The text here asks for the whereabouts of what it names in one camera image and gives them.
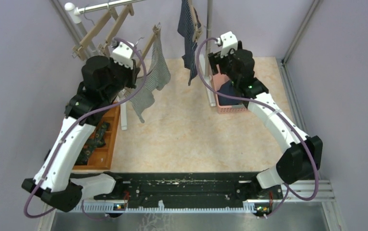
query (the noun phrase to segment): pink basket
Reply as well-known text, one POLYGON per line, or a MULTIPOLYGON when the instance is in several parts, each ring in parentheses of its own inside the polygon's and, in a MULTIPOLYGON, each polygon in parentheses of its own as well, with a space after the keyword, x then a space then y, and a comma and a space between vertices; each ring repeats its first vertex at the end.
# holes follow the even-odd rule
MULTIPOLYGON (((212 76, 212 87, 214 88, 214 90, 218 91, 221 88, 222 84, 226 83, 227 81, 229 81, 228 76, 222 75, 222 74, 216 74, 212 76)), ((218 113, 220 114, 247 111, 247 108, 243 104, 221 106, 218 102, 217 94, 214 94, 214 96, 215 96, 215 101, 217 102, 218 113)))

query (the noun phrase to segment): table surface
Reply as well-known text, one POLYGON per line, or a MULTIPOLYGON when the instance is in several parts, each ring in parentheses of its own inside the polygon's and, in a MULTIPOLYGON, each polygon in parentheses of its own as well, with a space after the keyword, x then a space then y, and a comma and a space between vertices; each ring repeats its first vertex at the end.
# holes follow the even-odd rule
MULTIPOLYGON (((292 119, 275 57, 254 59, 256 77, 292 119)), ((277 142, 255 114, 218 114, 199 77, 188 86, 181 59, 167 65, 171 81, 153 92, 156 102, 143 112, 145 123, 127 103, 128 129, 119 125, 111 171, 261 171, 279 160, 277 142)))

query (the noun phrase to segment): wooden box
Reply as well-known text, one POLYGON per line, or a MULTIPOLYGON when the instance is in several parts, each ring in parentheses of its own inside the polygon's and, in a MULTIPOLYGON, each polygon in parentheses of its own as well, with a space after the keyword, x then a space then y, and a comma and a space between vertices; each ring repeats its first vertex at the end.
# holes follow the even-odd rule
POLYGON ((110 109, 102 118, 102 122, 110 123, 109 129, 105 132, 104 140, 106 145, 101 148, 96 148, 88 160, 87 165, 75 165, 73 170, 110 170, 112 165, 113 150, 115 148, 116 133, 118 131, 120 117, 120 106, 110 109))

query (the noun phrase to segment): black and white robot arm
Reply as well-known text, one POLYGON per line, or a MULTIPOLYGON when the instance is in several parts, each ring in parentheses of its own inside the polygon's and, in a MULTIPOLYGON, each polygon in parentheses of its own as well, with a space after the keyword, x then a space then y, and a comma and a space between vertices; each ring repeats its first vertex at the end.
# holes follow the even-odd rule
POLYGON ((95 109, 111 105, 123 88, 135 88, 140 69, 132 59, 132 50, 126 48, 125 44, 120 43, 115 46, 110 58, 94 56, 86 61, 82 67, 83 81, 79 84, 77 94, 66 106, 61 131, 52 150, 55 150, 59 142, 62 142, 61 148, 51 165, 49 162, 52 153, 48 155, 34 178, 23 181, 22 188, 28 192, 32 192, 38 182, 42 182, 35 195, 54 208, 67 212, 80 200, 120 191, 118 185, 121 184, 121 178, 110 172, 94 177, 70 179, 77 157, 106 111, 82 120, 71 130, 65 141, 61 139, 78 118, 95 109), (49 171, 43 178, 46 168, 49 168, 49 171))
POLYGON ((300 139, 277 115, 281 114, 296 130, 309 148, 315 161, 316 168, 320 168, 323 143, 318 136, 310 137, 299 129, 278 107, 269 89, 255 77, 255 61, 252 52, 242 49, 242 42, 238 41, 232 32, 227 32, 218 38, 217 45, 222 50, 208 54, 213 74, 225 74, 232 81, 237 97, 253 99, 270 105, 273 110, 257 103, 243 101, 245 107, 257 115, 276 139, 283 153, 277 164, 256 175, 252 184, 256 191, 262 191, 281 183, 292 184, 313 173, 310 160, 301 144, 300 139))

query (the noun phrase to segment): wall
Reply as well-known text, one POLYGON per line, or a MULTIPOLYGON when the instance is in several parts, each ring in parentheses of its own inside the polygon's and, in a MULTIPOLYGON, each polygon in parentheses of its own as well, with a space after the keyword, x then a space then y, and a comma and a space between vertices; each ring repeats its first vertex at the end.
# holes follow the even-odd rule
MULTIPOLYGON (((61 0, 63 5, 69 0, 61 0)), ((105 0, 74 0, 77 7, 95 5, 105 0)), ((233 31, 244 47, 253 51, 255 56, 276 56, 283 58, 296 31, 306 15, 312 0, 214 0, 212 10, 212 36, 218 37, 233 31)), ((193 0, 200 21, 207 25, 207 1, 193 0)), ((177 32, 180 17, 180 0, 146 0, 133 4, 135 15, 128 16, 118 36, 130 42, 140 37, 140 46, 146 44, 154 24, 161 22, 162 44, 166 58, 179 58, 184 54, 184 39, 177 32)), ((86 13, 86 17, 97 21, 104 11, 86 13)), ((81 17, 89 30, 92 22, 81 17)), ((109 21, 103 32, 95 39, 95 45, 103 43, 111 28, 109 21)))
POLYGON ((368 1, 324 1, 288 67, 348 230, 368 230, 368 1))
MULTIPOLYGON (((0 231, 36 228, 22 213, 21 183, 41 167, 81 81, 72 47, 48 0, 0 0, 0 231)), ((39 199, 31 204, 41 212, 39 199)))

